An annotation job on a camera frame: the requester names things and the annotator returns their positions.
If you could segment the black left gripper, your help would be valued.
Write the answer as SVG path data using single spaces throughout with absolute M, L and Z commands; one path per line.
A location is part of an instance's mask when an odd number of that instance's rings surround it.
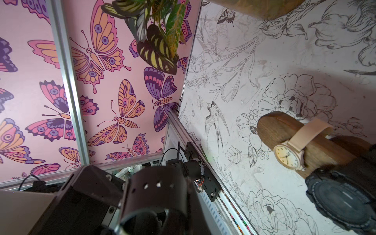
M 113 235 L 110 227 L 125 181 L 94 166 L 73 172 L 30 231 L 31 235 Z

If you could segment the thin black watch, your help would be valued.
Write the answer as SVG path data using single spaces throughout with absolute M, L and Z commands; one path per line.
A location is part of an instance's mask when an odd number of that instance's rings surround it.
M 209 235 L 194 180 L 183 163 L 147 167 L 126 181 L 117 235 Z

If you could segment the cream strap watch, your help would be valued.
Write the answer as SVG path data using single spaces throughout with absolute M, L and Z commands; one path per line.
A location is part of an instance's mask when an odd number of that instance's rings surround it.
M 320 134 L 327 136 L 332 131 L 333 127 L 329 123 L 314 118 L 300 128 L 291 139 L 277 144 L 273 148 L 273 153 L 283 167 L 294 171 L 304 171 L 306 169 L 305 147 Z

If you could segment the black chunky sport watch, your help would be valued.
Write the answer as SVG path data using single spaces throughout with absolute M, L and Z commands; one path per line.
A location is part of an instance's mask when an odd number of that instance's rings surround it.
M 321 167 L 306 179 L 317 211 L 344 230 L 376 233 L 376 146 L 347 165 Z

